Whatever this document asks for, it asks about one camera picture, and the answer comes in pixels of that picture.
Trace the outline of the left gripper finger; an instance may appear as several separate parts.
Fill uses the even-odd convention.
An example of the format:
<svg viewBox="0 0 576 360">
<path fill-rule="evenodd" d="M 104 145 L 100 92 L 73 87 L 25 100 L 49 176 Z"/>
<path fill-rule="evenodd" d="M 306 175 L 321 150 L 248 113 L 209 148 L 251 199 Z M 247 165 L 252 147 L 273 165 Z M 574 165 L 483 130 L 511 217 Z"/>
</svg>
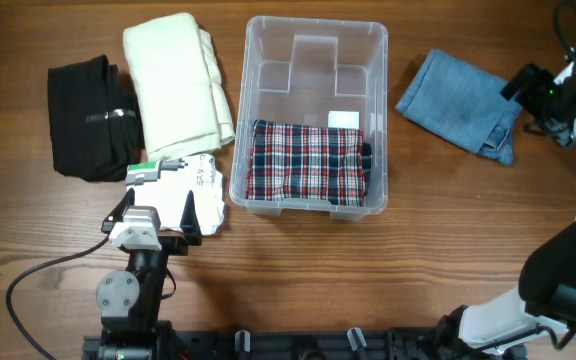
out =
<svg viewBox="0 0 576 360">
<path fill-rule="evenodd" d="M 180 220 L 180 229 L 188 245 L 201 245 L 202 233 L 195 208 L 194 193 L 189 191 Z"/>
<path fill-rule="evenodd" d="M 126 211 L 134 205 L 135 192 L 129 189 L 117 206 L 105 217 L 101 225 L 102 233 L 110 233 L 117 222 L 122 222 Z"/>
</svg>

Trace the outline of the black garment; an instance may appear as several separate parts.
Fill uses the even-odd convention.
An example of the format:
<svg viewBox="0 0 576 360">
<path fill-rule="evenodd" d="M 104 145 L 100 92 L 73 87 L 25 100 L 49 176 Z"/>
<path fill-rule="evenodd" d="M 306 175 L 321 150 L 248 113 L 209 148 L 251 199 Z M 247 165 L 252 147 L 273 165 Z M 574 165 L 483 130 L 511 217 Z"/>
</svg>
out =
<svg viewBox="0 0 576 360">
<path fill-rule="evenodd" d="M 139 162 L 144 146 L 136 96 L 100 55 L 48 70 L 53 168 L 89 182 L 114 182 Z"/>
</svg>

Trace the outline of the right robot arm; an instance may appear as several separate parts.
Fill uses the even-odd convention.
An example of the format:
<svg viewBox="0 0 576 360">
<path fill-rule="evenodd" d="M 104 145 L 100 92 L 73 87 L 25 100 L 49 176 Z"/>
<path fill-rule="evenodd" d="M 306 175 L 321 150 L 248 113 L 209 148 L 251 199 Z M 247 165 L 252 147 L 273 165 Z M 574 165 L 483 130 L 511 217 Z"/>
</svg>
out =
<svg viewBox="0 0 576 360">
<path fill-rule="evenodd" d="M 576 50 L 568 57 L 559 75 L 529 64 L 501 91 L 566 144 L 576 143 Z M 520 359 L 544 335 L 557 350 L 576 335 L 576 219 L 527 258 L 515 288 L 443 317 L 426 348 L 431 359 Z"/>
</svg>

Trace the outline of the cream folded cloth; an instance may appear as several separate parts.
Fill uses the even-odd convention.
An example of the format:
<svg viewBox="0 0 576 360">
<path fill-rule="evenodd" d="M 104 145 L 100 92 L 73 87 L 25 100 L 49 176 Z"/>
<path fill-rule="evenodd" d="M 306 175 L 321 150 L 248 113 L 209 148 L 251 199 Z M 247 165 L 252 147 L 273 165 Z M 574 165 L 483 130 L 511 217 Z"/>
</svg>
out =
<svg viewBox="0 0 576 360">
<path fill-rule="evenodd" d="M 211 35 L 189 13 L 123 32 L 150 161 L 210 153 L 235 138 Z"/>
</svg>

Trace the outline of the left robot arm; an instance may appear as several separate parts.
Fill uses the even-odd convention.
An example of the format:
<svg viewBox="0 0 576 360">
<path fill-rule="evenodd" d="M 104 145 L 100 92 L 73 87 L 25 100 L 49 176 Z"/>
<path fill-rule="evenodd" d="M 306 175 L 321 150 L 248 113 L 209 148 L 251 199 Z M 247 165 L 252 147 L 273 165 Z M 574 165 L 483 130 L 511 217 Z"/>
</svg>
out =
<svg viewBox="0 0 576 360">
<path fill-rule="evenodd" d="M 194 194 L 187 194 L 176 236 L 162 235 L 157 209 L 137 206 L 130 189 L 104 219 L 101 231 L 109 242 L 129 255 L 122 271 L 107 274 L 98 284 L 102 334 L 86 338 L 84 359 L 185 359 L 189 350 L 169 321 L 160 321 L 165 279 L 171 276 L 168 259 L 185 256 L 202 244 Z"/>
</svg>

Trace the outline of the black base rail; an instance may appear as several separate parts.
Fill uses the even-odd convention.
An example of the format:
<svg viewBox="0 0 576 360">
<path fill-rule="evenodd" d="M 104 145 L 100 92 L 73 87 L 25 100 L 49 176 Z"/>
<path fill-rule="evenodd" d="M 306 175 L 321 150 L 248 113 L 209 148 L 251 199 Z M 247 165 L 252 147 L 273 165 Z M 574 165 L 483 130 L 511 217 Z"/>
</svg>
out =
<svg viewBox="0 0 576 360">
<path fill-rule="evenodd" d="M 430 328 L 389 329 L 365 332 L 354 345 L 350 333 L 257 333 L 223 335 L 216 331 L 179 331 L 172 359 L 490 359 L 464 347 L 435 348 Z"/>
</svg>

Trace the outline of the clear plastic storage bin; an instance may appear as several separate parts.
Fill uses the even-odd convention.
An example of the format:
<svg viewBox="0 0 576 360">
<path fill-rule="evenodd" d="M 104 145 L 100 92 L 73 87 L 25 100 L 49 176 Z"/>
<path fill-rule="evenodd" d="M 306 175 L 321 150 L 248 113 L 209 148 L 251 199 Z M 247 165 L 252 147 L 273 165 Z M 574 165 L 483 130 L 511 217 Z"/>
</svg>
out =
<svg viewBox="0 0 576 360">
<path fill-rule="evenodd" d="M 388 31 L 379 22 L 255 16 L 247 24 L 231 200 L 254 214 L 323 211 L 358 221 L 388 202 Z M 331 117 L 358 118 L 372 150 L 367 195 L 360 207 L 323 200 L 252 200 L 247 174 L 256 120 L 326 127 Z"/>
</svg>

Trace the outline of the white printed t-shirt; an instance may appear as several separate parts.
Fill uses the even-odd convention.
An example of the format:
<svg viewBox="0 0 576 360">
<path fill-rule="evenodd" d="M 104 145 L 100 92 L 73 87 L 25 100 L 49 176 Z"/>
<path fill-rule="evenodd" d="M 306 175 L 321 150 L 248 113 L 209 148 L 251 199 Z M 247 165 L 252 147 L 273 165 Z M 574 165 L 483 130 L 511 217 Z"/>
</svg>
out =
<svg viewBox="0 0 576 360">
<path fill-rule="evenodd" d="M 223 179 L 215 157 L 198 154 L 129 165 L 125 184 L 135 191 L 137 206 L 157 209 L 161 230 L 177 232 L 181 232 L 187 195 L 192 192 L 201 234 L 212 236 L 224 220 Z"/>
</svg>

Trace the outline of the blue denim jeans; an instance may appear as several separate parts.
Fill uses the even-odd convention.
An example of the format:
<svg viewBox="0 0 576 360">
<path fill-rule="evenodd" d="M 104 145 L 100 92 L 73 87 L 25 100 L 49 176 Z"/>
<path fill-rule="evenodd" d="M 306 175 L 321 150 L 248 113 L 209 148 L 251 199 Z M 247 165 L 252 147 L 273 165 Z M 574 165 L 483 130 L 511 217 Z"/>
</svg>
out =
<svg viewBox="0 0 576 360">
<path fill-rule="evenodd" d="M 522 107 L 501 95 L 506 84 L 477 66 L 432 49 L 396 110 L 470 153 L 510 166 L 514 124 Z"/>
</svg>

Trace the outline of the red plaid shirt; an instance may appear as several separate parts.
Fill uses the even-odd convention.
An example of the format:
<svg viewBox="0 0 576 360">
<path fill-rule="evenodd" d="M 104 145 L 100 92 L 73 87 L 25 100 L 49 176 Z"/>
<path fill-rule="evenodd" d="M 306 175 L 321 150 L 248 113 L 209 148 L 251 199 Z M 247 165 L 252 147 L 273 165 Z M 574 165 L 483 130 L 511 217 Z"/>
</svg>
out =
<svg viewBox="0 0 576 360">
<path fill-rule="evenodd" d="M 372 148 L 361 130 L 257 120 L 251 145 L 248 199 L 363 205 Z"/>
</svg>

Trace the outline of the white label in bin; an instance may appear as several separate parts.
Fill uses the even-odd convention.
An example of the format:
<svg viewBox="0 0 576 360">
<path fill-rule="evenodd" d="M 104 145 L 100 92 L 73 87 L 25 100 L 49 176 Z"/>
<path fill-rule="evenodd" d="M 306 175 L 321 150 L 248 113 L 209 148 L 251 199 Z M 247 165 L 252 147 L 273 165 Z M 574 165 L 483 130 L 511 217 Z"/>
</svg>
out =
<svg viewBox="0 0 576 360">
<path fill-rule="evenodd" d="M 355 111 L 330 111 L 328 127 L 340 129 L 360 129 L 360 113 Z"/>
</svg>

